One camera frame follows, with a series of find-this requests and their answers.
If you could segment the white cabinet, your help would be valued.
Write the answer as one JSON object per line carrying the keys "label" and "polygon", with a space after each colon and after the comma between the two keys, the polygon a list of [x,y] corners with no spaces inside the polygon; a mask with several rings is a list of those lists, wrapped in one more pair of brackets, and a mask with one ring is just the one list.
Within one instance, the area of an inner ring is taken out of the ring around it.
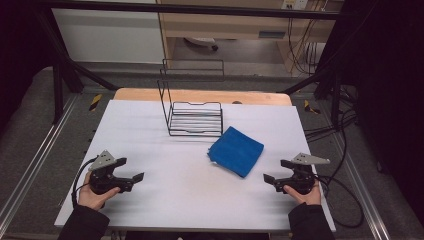
{"label": "white cabinet", "polygon": [[68,9],[53,14],[75,61],[159,63],[164,58],[156,14]]}

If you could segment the wooden table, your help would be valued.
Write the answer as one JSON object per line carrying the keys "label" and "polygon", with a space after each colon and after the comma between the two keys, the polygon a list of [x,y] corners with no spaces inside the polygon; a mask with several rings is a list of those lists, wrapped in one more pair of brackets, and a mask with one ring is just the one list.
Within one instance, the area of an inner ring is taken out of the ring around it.
{"label": "wooden table", "polygon": [[[171,99],[187,102],[221,102],[250,105],[291,106],[288,95],[281,93],[265,93],[252,91],[210,91],[172,89]],[[160,92],[153,88],[121,88],[116,91],[115,100],[160,101]]]}

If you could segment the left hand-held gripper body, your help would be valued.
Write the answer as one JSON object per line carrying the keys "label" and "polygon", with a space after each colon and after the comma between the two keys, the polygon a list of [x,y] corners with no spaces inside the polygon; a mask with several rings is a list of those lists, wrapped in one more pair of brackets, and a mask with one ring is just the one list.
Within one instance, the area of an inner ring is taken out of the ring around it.
{"label": "left hand-held gripper body", "polygon": [[116,160],[107,150],[95,158],[89,168],[91,172],[89,184],[94,193],[104,194],[115,187],[120,188],[120,193],[132,190],[134,183],[131,178],[120,178],[114,175],[114,170],[117,168],[114,166]]}

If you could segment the white wall socket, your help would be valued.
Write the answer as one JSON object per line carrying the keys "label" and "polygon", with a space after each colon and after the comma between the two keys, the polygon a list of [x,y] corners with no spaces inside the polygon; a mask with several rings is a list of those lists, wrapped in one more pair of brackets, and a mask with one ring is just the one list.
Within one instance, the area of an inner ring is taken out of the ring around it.
{"label": "white wall socket", "polygon": [[283,0],[282,9],[288,10],[304,10],[308,0]]}

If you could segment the black wire rack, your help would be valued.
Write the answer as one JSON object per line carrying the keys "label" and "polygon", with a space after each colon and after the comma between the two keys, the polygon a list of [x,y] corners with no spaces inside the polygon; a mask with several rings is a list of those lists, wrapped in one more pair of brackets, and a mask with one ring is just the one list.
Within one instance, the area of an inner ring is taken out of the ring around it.
{"label": "black wire rack", "polygon": [[225,81],[224,61],[220,59],[162,60],[157,81],[163,114],[170,136],[220,137],[223,109],[216,100],[178,100],[176,89],[203,87]]}

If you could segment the yellow black tape strip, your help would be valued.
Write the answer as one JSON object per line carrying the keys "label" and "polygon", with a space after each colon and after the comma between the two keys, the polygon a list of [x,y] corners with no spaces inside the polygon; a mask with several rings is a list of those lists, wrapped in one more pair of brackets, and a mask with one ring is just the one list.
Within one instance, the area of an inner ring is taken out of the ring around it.
{"label": "yellow black tape strip", "polygon": [[96,109],[98,103],[100,102],[101,98],[102,98],[102,94],[96,94],[94,96],[94,98],[93,98],[93,100],[92,100],[92,102],[89,106],[89,111],[95,111],[95,109]]}
{"label": "yellow black tape strip", "polygon": [[312,112],[314,114],[321,114],[319,109],[312,108],[308,100],[304,100],[304,110],[306,112]]}

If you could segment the person's right hand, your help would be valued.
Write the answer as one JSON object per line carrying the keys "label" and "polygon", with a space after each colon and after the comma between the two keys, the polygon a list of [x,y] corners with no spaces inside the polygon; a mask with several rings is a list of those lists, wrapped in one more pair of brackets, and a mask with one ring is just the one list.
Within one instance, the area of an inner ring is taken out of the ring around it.
{"label": "person's right hand", "polygon": [[316,181],[308,194],[300,194],[291,186],[285,185],[283,189],[286,191],[288,195],[295,199],[295,201],[299,204],[307,204],[307,205],[320,205],[321,204],[321,193],[319,182]]}

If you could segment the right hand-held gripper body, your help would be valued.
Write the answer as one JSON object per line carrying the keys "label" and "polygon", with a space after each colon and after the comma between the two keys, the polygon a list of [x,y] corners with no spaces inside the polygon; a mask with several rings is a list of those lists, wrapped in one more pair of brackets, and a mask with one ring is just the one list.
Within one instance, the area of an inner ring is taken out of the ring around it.
{"label": "right hand-held gripper body", "polygon": [[315,183],[315,176],[312,171],[312,166],[330,163],[329,159],[316,157],[306,153],[299,153],[292,160],[288,161],[296,164],[294,168],[288,168],[293,171],[293,175],[290,178],[276,179],[276,191],[286,194],[286,191],[283,189],[283,187],[288,185],[302,195],[308,194]]}

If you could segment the black metal stand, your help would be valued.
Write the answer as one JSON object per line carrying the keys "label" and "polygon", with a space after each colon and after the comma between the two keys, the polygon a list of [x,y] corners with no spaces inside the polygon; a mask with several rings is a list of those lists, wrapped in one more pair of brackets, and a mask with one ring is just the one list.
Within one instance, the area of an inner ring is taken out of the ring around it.
{"label": "black metal stand", "polygon": [[63,84],[66,84],[72,93],[81,93],[84,86],[79,77],[80,74],[108,90],[116,91],[119,87],[95,75],[93,72],[71,59],[62,37],[54,29],[53,21],[48,17],[49,11],[50,9],[47,7],[35,6],[32,8],[37,22],[44,35],[47,37],[48,47],[51,51],[50,57],[53,60],[55,111],[53,123],[56,124],[64,115]]}
{"label": "black metal stand", "polygon": [[348,51],[339,50],[318,72],[300,83],[282,90],[282,93],[291,95],[313,82],[318,82],[318,87],[314,92],[314,96],[316,99],[324,99],[328,94],[331,95],[330,123],[339,130],[342,72],[345,69],[349,55],[350,53]]}

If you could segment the blue cloth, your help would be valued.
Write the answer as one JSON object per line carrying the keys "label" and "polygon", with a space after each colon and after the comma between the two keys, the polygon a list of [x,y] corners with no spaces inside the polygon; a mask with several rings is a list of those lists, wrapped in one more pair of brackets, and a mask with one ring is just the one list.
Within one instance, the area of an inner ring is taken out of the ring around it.
{"label": "blue cloth", "polygon": [[212,162],[245,178],[261,156],[264,145],[230,126],[207,153]]}

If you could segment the aluminium rail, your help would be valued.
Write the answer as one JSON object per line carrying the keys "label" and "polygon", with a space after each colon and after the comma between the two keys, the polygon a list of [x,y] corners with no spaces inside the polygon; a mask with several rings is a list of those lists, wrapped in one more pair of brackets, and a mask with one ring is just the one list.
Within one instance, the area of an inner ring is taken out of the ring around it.
{"label": "aluminium rail", "polygon": [[12,194],[0,210],[0,238],[5,234],[7,228],[13,220],[34,179],[38,175],[38,172],[48,157],[63,127],[67,123],[67,120],[79,98],[79,94],[70,95],[63,108],[64,113],[59,118],[59,120],[50,127],[49,132],[43,139],[43,142],[41,143],[35,155],[32,157],[31,162],[26,168],[23,176],[20,178]]}
{"label": "aluminium rail", "polygon": [[358,198],[364,217],[374,236],[375,240],[390,240],[390,234],[383,222],[377,207],[362,179],[359,171],[354,165],[353,158],[347,150],[346,141],[343,139],[341,132],[337,132],[333,137],[334,143],[337,146],[338,152],[343,159],[342,167],[348,176],[353,191]]}

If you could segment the black metal crossbar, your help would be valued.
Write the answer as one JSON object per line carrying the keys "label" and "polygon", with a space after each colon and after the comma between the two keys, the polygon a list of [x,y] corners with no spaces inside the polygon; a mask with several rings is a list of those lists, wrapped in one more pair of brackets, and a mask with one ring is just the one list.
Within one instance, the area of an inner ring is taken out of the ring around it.
{"label": "black metal crossbar", "polygon": [[265,9],[265,8],[149,4],[149,3],[80,1],[80,0],[35,0],[35,4],[39,7],[45,7],[45,8],[96,10],[96,11],[202,14],[202,15],[225,15],[225,16],[248,16],[248,17],[317,19],[317,20],[341,20],[341,19],[347,19],[352,17],[352,14],[343,13],[343,12],[274,10],[274,9]]}

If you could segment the light wooden desk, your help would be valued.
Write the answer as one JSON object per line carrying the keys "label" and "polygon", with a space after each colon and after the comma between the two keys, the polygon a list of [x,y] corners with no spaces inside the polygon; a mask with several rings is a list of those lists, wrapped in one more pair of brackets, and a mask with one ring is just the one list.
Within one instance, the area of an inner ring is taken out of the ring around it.
{"label": "light wooden desk", "polygon": [[[159,4],[282,9],[283,0],[156,0]],[[344,0],[308,0],[306,11],[339,12]],[[172,55],[175,38],[270,40],[277,43],[288,72],[301,70],[300,62],[311,43],[326,43],[333,20],[248,16],[173,14],[159,15],[165,53]]]}

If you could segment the person's left hand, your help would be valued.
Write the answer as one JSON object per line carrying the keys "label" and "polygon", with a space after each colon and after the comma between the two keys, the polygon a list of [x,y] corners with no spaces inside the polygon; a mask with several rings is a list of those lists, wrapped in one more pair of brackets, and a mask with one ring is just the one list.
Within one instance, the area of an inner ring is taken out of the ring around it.
{"label": "person's left hand", "polygon": [[94,193],[89,184],[91,172],[87,172],[84,179],[84,184],[79,191],[78,204],[99,211],[107,200],[111,199],[120,192],[119,187],[110,189],[104,194]]}

